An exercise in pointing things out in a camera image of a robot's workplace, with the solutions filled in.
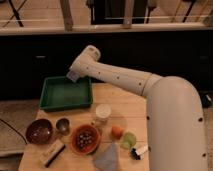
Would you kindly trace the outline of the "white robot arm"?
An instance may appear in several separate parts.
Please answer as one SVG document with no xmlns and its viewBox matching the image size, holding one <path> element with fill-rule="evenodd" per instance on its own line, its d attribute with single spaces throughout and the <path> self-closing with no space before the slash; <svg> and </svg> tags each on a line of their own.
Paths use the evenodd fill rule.
<svg viewBox="0 0 213 171">
<path fill-rule="evenodd" d="M 196 88 L 178 76 L 160 76 L 103 64 L 88 45 L 75 58 L 68 78 L 90 76 L 146 99 L 150 171 L 208 171 L 205 121 Z"/>
</svg>

